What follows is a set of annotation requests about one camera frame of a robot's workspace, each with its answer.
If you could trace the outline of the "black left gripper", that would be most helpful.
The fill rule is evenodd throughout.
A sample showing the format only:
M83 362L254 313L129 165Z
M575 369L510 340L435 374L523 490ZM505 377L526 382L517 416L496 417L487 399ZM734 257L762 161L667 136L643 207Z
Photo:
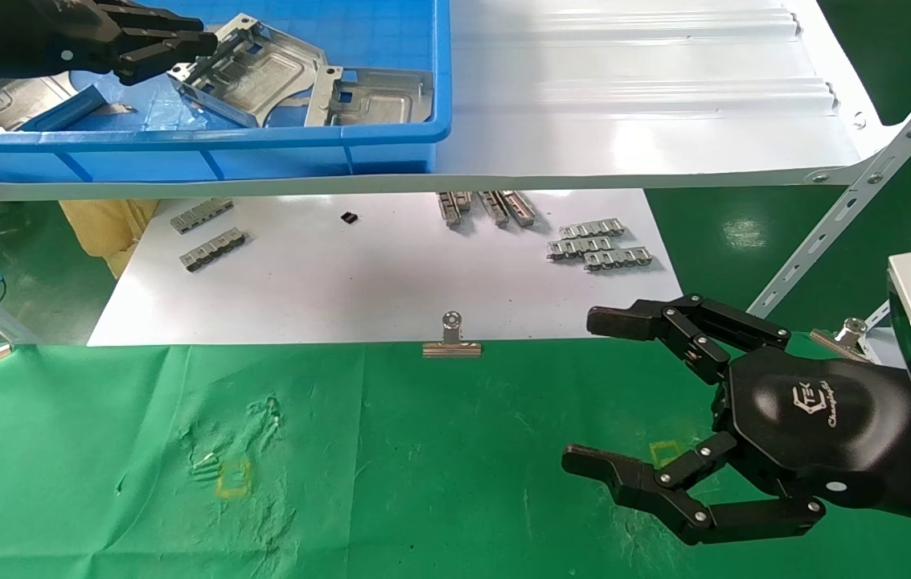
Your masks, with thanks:
M30 1L29 77L113 72L123 85L214 55L215 34L128 35L121 28L203 32L200 19L132 1Z

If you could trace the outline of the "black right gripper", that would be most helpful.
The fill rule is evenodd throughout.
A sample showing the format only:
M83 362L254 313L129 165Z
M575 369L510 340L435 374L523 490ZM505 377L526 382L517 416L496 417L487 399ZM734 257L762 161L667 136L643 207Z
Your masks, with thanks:
M813 497L845 508L888 502L911 426L902 370L790 355L785 327L701 294L595 306L586 326L601 337L659 341L705 384L724 380L716 422L724 432L663 468L584 445L564 448L562 469L604 483L616 505L654 516L693 546L803 536L826 514ZM722 343L750 352L730 363ZM705 505L690 495L727 465L768 498Z

